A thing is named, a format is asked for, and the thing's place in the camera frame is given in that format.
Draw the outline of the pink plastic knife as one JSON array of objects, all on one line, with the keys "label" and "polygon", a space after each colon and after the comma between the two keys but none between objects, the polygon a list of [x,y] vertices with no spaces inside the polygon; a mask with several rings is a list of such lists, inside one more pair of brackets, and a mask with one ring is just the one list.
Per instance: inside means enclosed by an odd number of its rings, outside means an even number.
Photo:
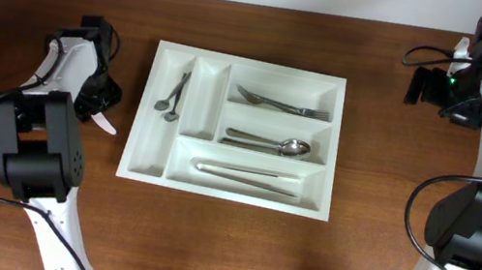
[{"label": "pink plastic knife", "polygon": [[106,131],[110,135],[116,135],[117,130],[115,127],[112,126],[112,124],[107,120],[107,118],[101,113],[96,113],[92,114],[91,118],[95,122],[98,127],[100,127],[102,130]]}]

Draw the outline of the small steel teaspoon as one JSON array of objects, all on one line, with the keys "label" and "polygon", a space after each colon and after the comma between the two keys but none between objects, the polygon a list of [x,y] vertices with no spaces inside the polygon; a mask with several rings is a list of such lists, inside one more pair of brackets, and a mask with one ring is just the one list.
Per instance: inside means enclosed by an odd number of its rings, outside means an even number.
[{"label": "small steel teaspoon", "polygon": [[177,85],[175,85],[175,87],[173,87],[172,91],[170,91],[169,95],[167,98],[164,98],[163,100],[160,99],[158,101],[156,101],[154,103],[154,109],[155,110],[160,110],[160,111],[163,111],[163,110],[166,110],[170,107],[170,100],[173,99],[174,97],[177,96],[177,93],[183,89],[183,86],[185,86],[185,84],[189,81],[190,79],[190,76],[192,74],[191,73],[186,73],[184,75],[182,75],[181,77],[181,80],[178,82]]}]

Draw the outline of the small dark steel spoon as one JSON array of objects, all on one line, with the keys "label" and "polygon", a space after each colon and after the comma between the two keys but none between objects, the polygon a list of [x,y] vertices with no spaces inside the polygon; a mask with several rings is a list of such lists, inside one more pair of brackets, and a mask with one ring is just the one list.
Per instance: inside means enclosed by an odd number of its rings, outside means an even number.
[{"label": "small dark steel spoon", "polygon": [[172,109],[169,112],[163,114],[164,120],[167,122],[173,122],[178,119],[178,114],[176,112],[177,104],[179,103],[179,99],[181,98],[181,93],[183,92],[183,87],[189,81],[191,74],[184,74],[183,79],[179,82],[178,86],[176,86],[175,95],[173,97],[174,103]]}]

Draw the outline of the steel fork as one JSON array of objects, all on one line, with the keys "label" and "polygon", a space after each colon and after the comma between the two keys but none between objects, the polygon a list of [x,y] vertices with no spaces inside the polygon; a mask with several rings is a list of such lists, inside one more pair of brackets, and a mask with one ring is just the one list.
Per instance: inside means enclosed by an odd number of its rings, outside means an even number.
[{"label": "steel fork", "polygon": [[305,109],[302,109],[296,106],[286,105],[285,103],[279,103],[278,101],[273,101],[271,99],[267,99],[266,97],[262,97],[255,93],[251,93],[249,90],[246,90],[244,87],[242,87],[242,85],[239,85],[239,84],[236,85],[236,88],[238,89],[239,94],[241,94],[245,98],[245,100],[247,100],[251,104],[256,104],[256,105],[268,104],[278,108],[279,110],[282,110],[283,112],[289,112],[291,114],[301,115],[301,116],[308,116],[308,113]]},{"label": "steel fork", "polygon": [[296,107],[292,105],[287,105],[285,103],[280,103],[279,101],[273,101],[272,99],[267,99],[266,97],[256,96],[256,104],[257,105],[272,105],[283,112],[287,112],[289,114],[301,115],[302,117],[318,119],[322,121],[329,121],[330,120],[330,113],[325,110],[319,109],[309,109],[309,108],[302,108]]}]

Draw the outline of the steel tablespoon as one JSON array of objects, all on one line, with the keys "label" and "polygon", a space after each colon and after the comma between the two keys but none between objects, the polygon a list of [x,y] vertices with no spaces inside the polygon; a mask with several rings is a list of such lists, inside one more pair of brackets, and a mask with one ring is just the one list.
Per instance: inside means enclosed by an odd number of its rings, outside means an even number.
[{"label": "steel tablespoon", "polygon": [[231,139],[229,137],[222,137],[220,140],[220,143],[234,145],[240,148],[252,149],[257,152],[269,153],[275,156],[291,158],[292,160],[297,160],[297,161],[307,160],[311,156],[310,152],[298,153],[298,152],[292,152],[287,150],[281,150],[281,148],[275,148],[274,146],[269,147],[269,146],[257,145],[247,141]]},{"label": "steel tablespoon", "polygon": [[281,148],[281,150],[287,150],[298,153],[311,153],[312,147],[310,144],[299,139],[285,139],[283,141],[276,141],[270,138],[264,138],[262,136],[247,134],[236,129],[227,128],[225,130],[226,135],[224,137],[229,137],[234,140],[246,141],[252,144],[263,145],[263,146],[274,146],[275,148]]}]

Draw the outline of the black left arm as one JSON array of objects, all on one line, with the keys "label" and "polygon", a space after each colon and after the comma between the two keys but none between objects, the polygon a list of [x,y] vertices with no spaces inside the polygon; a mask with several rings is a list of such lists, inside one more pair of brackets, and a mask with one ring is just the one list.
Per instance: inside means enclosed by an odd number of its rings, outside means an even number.
[{"label": "black left arm", "polygon": [[120,49],[113,26],[86,15],[77,28],[47,36],[44,62],[25,83],[0,93],[0,184],[24,210],[44,270],[95,270],[77,211],[86,160],[79,124],[116,133],[105,112],[122,99],[109,75]]}]

